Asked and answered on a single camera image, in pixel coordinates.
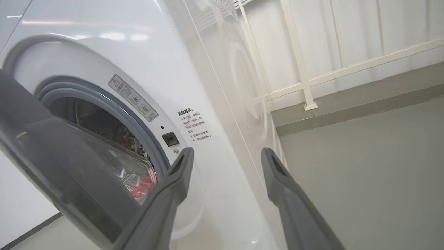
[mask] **white washing machine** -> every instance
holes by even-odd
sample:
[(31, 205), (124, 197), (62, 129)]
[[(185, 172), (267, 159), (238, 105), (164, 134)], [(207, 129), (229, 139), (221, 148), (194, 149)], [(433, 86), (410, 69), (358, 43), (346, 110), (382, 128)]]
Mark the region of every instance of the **white washing machine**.
[(159, 183), (194, 148), (170, 249), (285, 248), (260, 152), (285, 156), (230, 1), (1, 0), (0, 15), (1, 68), (55, 115), (112, 115)]

